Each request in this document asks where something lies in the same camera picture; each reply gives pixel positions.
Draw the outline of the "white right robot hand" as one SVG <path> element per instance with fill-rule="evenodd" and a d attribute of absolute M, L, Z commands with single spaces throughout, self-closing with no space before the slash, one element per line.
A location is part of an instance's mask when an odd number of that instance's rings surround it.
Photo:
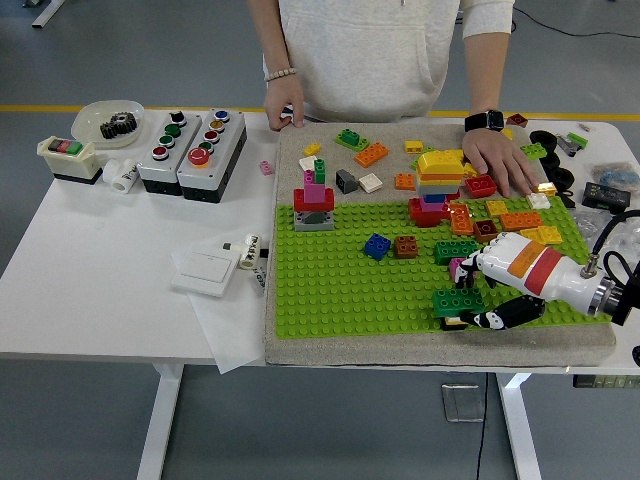
<path fill-rule="evenodd" d="M 483 328 L 510 329 L 540 318 L 545 303 L 552 300 L 562 300 L 581 314 L 602 313 L 613 283 L 602 273 L 584 278 L 582 269 L 551 247 L 514 232 L 503 232 L 459 264 L 456 286 L 471 287 L 473 273 L 480 271 L 490 286 L 501 283 L 522 295 L 484 313 L 464 311 L 459 319 Z"/>

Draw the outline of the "person's right hand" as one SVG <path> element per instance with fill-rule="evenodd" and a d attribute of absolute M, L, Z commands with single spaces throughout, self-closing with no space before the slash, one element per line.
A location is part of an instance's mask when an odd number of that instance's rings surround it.
<path fill-rule="evenodd" d="M 304 94 L 296 75 L 268 82 L 264 109 L 272 131 L 281 131 L 290 124 L 296 128 L 304 126 Z"/>

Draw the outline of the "person's left hand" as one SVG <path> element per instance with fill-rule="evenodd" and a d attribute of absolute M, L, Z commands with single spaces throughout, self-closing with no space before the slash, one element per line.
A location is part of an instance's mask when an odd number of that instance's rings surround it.
<path fill-rule="evenodd" d="M 539 184 L 528 157 L 500 132 L 488 129 L 466 132 L 462 149 L 479 174 L 492 177 L 503 197 L 511 195 L 512 187 L 523 195 L 529 195 Z"/>

